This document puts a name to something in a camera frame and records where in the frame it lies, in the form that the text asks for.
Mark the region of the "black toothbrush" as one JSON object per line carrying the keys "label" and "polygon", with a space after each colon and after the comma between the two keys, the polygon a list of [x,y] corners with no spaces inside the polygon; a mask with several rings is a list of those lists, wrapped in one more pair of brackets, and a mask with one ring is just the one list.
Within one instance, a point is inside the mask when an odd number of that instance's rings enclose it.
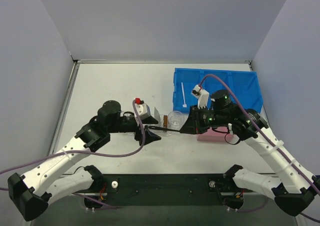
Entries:
{"label": "black toothbrush", "polygon": [[166,128],[166,127],[159,127],[159,126],[148,126],[150,130],[158,130],[158,131],[164,131],[164,132],[179,132],[179,130]]}

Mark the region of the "white red-capped toothpaste tube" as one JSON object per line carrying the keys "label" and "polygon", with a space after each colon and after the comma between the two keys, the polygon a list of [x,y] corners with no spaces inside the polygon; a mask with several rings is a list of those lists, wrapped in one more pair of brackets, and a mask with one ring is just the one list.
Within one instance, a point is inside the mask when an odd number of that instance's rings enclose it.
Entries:
{"label": "white red-capped toothpaste tube", "polygon": [[157,109],[156,107],[154,107],[154,118],[155,118],[158,122],[161,121],[161,115],[160,115],[160,113],[159,113],[159,111],[158,111],[158,109]]}

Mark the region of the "white toothbrush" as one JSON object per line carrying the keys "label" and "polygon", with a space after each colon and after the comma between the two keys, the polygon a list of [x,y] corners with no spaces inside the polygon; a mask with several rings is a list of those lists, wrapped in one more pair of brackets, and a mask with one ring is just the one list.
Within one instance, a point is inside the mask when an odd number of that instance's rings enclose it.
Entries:
{"label": "white toothbrush", "polygon": [[183,108],[187,108],[187,102],[186,102],[186,96],[185,96],[185,88],[184,88],[184,83],[181,82],[181,92],[182,92],[182,98],[183,98]]}

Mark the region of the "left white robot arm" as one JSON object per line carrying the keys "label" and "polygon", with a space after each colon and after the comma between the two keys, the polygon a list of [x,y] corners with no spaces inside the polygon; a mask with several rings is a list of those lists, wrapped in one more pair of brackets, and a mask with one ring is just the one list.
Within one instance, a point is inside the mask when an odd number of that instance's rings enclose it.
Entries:
{"label": "left white robot arm", "polygon": [[110,184],[93,165],[61,177],[68,169],[111,140],[112,133],[134,133],[139,146],[158,141],[160,136],[149,131],[149,125],[158,124],[149,106],[139,99],[132,102],[132,112],[122,112],[115,100],[106,101],[87,124],[57,153],[34,169],[12,174],[8,180],[8,194],[25,221],[39,217],[50,204],[72,193],[89,189],[106,189]]}

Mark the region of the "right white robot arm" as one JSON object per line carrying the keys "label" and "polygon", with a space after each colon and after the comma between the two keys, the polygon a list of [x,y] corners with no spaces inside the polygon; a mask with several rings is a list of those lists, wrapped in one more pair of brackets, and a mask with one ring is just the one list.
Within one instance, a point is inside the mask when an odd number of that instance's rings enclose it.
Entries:
{"label": "right white robot arm", "polygon": [[226,127],[241,142],[254,149],[274,171],[276,177],[254,173],[240,165],[225,175],[238,188],[257,192],[275,201],[290,216],[304,211],[320,192],[320,179],[304,168],[277,139],[266,120],[254,109],[233,103],[226,89],[209,94],[196,86],[191,94],[197,98],[180,129],[181,134],[200,135],[209,129]]}

